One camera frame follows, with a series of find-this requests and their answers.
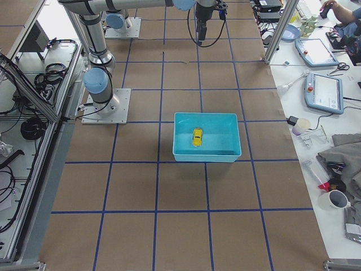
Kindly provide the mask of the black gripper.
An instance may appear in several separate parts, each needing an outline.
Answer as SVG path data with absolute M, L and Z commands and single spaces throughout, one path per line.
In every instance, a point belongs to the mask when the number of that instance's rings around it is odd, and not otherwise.
M 197 40 L 205 41 L 207 26 L 206 23 L 217 11 L 219 19 L 225 21 L 227 15 L 227 3 L 221 0 L 199 0 L 196 1 L 195 16 L 197 19 Z

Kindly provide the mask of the person's hand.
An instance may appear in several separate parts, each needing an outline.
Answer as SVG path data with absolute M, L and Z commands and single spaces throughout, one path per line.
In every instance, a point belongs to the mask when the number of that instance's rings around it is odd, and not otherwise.
M 336 19 L 341 23 L 346 24 L 354 20 L 353 12 L 341 4 L 338 4 L 337 1 L 325 1 L 320 8 L 320 11 L 323 11 L 325 8 L 332 9 Z

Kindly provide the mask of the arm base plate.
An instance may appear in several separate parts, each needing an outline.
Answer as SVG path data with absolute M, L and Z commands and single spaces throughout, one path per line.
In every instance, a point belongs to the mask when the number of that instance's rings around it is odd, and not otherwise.
M 105 38 L 109 40 L 138 39 L 142 19 L 139 17 L 124 18 L 120 14 L 108 14 Z
M 129 110 L 131 89 L 115 88 L 109 103 L 92 104 L 84 110 L 85 117 L 81 123 L 85 125 L 126 124 Z

